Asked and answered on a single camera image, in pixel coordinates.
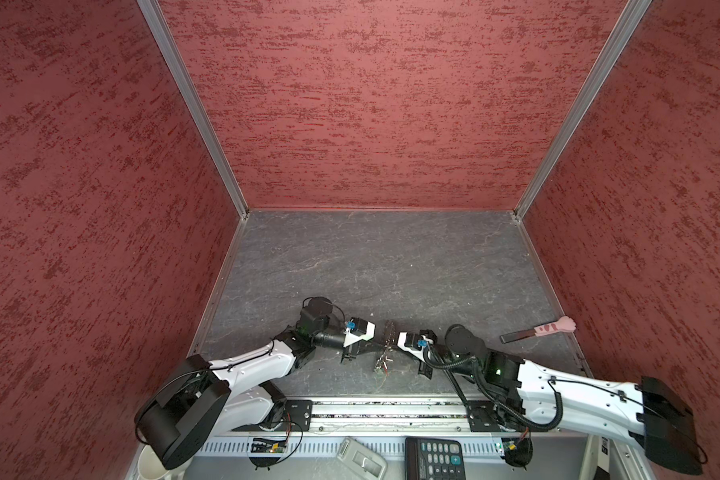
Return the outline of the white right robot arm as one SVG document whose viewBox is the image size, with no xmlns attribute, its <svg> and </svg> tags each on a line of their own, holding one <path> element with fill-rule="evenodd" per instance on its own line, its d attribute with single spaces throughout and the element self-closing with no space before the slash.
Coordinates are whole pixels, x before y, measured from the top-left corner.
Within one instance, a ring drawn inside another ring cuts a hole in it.
<svg viewBox="0 0 720 480">
<path fill-rule="evenodd" d="M 490 349 L 460 324 L 443 342 L 422 330 L 399 334 L 396 345 L 426 373 L 475 385 L 481 399 L 463 401 L 473 431 L 579 432 L 641 448 L 649 461 L 685 475 L 702 474 L 708 461 L 691 407 L 657 378 L 615 382 L 558 371 Z"/>
</svg>

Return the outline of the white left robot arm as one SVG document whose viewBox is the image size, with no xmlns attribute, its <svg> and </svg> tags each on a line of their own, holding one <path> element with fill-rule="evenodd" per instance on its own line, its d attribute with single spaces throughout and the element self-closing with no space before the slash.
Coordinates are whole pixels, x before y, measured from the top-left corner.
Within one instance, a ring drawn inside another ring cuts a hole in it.
<svg viewBox="0 0 720 480">
<path fill-rule="evenodd" d="M 216 435 L 262 422 L 275 425 L 274 412 L 285 397 L 273 380 L 303 367 L 319 348 L 351 360 L 385 346 L 374 323 L 347 317 L 326 297 L 307 297 L 296 324 L 265 346 L 223 360 L 199 354 L 182 360 L 136 413 L 135 437 L 170 470 Z"/>
</svg>

